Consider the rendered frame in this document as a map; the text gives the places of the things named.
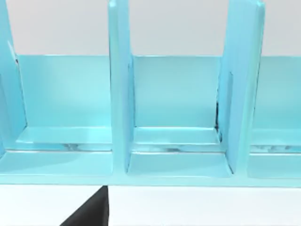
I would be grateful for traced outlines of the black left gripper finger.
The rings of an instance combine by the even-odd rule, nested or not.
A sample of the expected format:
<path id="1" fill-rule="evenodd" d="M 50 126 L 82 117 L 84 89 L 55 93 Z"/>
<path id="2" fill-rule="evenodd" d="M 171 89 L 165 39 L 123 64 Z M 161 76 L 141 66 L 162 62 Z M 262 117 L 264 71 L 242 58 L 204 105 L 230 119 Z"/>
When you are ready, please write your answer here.
<path id="1" fill-rule="evenodd" d="M 60 226 L 109 226 L 108 187 L 102 186 Z"/>

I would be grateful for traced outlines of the light blue rack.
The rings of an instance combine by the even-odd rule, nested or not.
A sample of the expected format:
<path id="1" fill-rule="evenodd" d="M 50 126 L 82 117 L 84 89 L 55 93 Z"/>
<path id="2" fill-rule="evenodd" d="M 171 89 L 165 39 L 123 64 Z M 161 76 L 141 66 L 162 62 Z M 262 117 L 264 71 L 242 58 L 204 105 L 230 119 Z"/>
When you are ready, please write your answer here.
<path id="1" fill-rule="evenodd" d="M 301 56 L 262 56 L 265 3 L 229 0 L 221 56 L 143 56 L 128 0 L 108 55 L 19 55 L 0 0 L 0 184 L 301 188 Z"/>

